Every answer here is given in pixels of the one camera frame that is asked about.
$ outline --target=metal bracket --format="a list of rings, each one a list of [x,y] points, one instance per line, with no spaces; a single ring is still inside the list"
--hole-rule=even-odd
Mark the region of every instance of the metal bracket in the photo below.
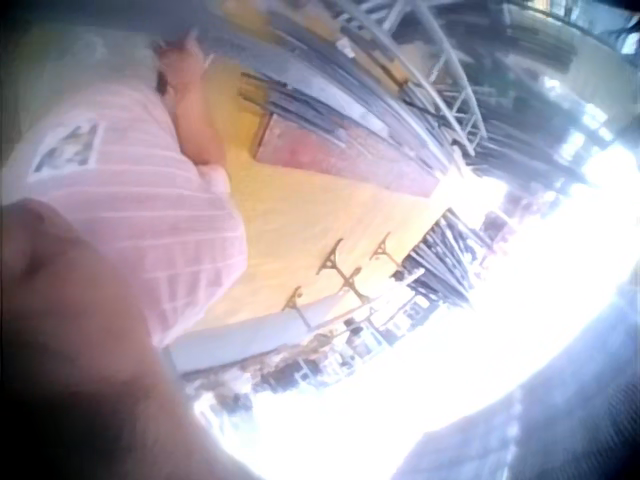
[[[284,312],[288,308],[290,308],[291,310],[295,310],[298,316],[300,317],[300,319],[302,320],[302,323],[304,323],[305,327],[307,327],[307,329],[311,331],[312,330],[311,324],[309,323],[309,320],[307,320],[307,317],[304,316],[304,313],[302,313],[302,310],[298,305],[298,299],[302,297],[302,292],[300,291],[301,288],[302,288],[301,286],[297,286],[296,288],[293,289],[293,293],[289,295],[289,298],[287,299],[287,303],[285,303],[284,307],[282,307],[282,311]]]
[[[320,272],[322,272],[323,270],[335,270],[338,275],[340,275],[340,278],[342,278],[343,281],[341,290],[344,288],[348,288],[354,293],[356,297],[358,297],[358,300],[360,300],[363,304],[367,303],[370,300],[369,297],[361,293],[360,290],[358,290],[358,287],[356,287],[355,283],[355,278],[362,271],[362,268],[356,267],[351,275],[347,276],[338,266],[338,246],[340,246],[340,243],[343,240],[343,238],[339,238],[338,241],[333,245],[327,256],[324,257],[324,260],[318,268],[316,275],[320,275]]]
[[[369,260],[373,260],[376,257],[387,257],[389,260],[393,262],[393,264],[399,270],[402,268],[402,265],[400,265],[400,262],[398,262],[395,258],[393,258],[389,253],[389,251],[387,250],[387,238],[389,238],[389,235],[391,235],[391,232],[388,232],[384,236],[384,238],[380,241],[380,243],[378,244],[374,252],[369,257]]]

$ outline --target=person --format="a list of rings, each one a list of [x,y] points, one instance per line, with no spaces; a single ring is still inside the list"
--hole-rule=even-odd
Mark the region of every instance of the person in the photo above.
[[[6,471],[257,479],[197,423],[122,273],[59,212],[3,207],[0,253]]]
[[[196,36],[157,54],[164,96],[123,80],[63,99],[9,158],[2,200],[66,217],[122,272],[163,347],[241,275],[247,246]]]

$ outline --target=shirt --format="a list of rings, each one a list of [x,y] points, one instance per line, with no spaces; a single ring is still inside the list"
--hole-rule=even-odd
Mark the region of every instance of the shirt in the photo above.
[[[66,100],[25,135],[2,184],[3,203],[49,203],[112,259],[158,346],[246,268],[226,172],[180,152],[162,100],[142,85],[101,85]]]

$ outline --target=printed patch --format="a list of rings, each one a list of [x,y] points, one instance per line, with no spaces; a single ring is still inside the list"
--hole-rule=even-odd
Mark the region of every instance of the printed patch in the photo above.
[[[102,131],[96,119],[84,118],[50,132],[38,149],[27,181],[95,166]]]

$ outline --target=yellow floor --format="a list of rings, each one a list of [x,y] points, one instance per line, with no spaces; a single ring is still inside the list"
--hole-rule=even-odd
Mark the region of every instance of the yellow floor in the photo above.
[[[427,200],[257,163],[250,151],[261,117],[237,96],[240,72],[229,62],[217,62],[209,92],[211,111],[226,143],[232,194],[246,224],[249,266],[195,330],[279,311],[298,285],[304,293],[301,304],[336,293],[342,283],[337,274],[316,271],[338,238],[344,238],[339,264],[347,272],[362,266],[357,284],[366,294],[395,270],[390,261],[369,261],[382,237],[391,232],[388,249],[402,259],[456,190],[456,181],[448,179]],[[349,294],[338,310],[355,305],[357,299]]]

